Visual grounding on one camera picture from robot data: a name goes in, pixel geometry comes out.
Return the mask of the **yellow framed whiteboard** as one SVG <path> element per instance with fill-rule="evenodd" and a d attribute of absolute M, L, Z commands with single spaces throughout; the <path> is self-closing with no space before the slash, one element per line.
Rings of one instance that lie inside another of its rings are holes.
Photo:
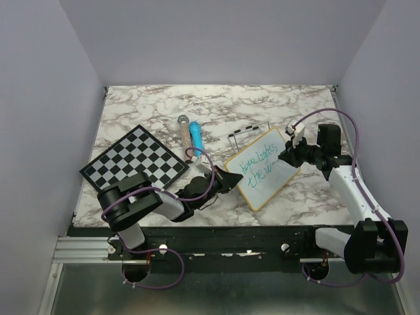
<path fill-rule="evenodd" d="M 299 168 L 278 159 L 284 150 L 281 131 L 272 127 L 225 162 L 228 172 L 243 176 L 237 187 L 251 210 L 259 211 L 299 174 Z"/>

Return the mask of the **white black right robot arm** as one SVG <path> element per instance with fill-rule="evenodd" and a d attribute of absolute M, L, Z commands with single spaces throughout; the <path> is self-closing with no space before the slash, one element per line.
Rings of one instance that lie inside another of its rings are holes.
<path fill-rule="evenodd" d="M 317 257 L 326 249 L 343 258 L 353 274 L 401 273 L 408 228 L 376 202 L 352 157 L 341 153 L 341 128 L 320 124 L 315 145 L 306 141 L 302 123 L 292 121 L 285 132 L 290 139 L 279 159 L 294 167 L 304 163 L 316 166 L 341 197 L 354 224 L 351 234 L 337 228 L 318 228 L 302 240 L 303 252 Z"/>

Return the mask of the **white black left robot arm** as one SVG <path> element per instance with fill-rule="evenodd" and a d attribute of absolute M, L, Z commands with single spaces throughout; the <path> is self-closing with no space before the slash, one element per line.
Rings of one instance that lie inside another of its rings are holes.
<path fill-rule="evenodd" d="M 131 259 L 145 253 L 145 236 L 139 220 L 155 212 L 171 222 L 182 222 L 194 215 L 217 194 L 229 193 L 243 175 L 230 173 L 215 166 L 203 176 L 172 194 L 155 187 L 150 177 L 141 172 L 108 186 L 97 195 L 102 208 L 101 218 L 123 242 L 123 252 Z"/>

